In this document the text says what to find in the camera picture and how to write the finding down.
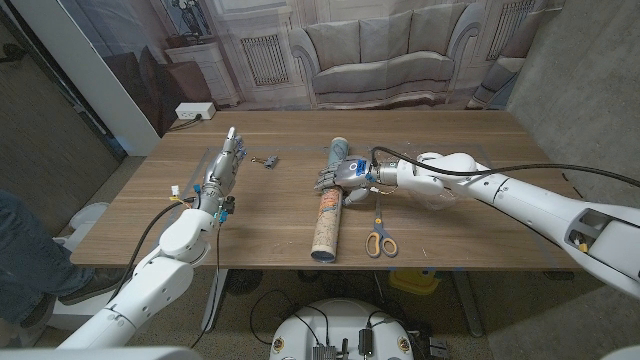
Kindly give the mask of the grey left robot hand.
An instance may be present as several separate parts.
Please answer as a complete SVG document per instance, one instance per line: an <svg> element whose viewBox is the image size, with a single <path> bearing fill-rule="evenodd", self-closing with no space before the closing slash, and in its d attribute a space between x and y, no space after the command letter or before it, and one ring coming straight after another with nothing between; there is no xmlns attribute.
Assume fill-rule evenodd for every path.
<svg viewBox="0 0 640 360"><path fill-rule="evenodd" d="M219 211L219 207L235 185L239 166L245 156L246 151L242 136L237 134L234 127L231 127L221 151L206 168L198 205L199 210L211 215L215 215Z"/></svg>

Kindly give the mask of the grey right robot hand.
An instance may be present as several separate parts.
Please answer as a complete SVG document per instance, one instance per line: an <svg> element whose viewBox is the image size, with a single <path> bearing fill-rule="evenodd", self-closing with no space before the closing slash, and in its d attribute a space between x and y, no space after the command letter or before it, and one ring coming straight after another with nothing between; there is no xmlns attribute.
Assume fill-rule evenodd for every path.
<svg viewBox="0 0 640 360"><path fill-rule="evenodd" d="M370 161L362 156L348 156L329 164L318 173L314 190L339 188L343 191L343 206L361 202L370 193Z"/></svg>

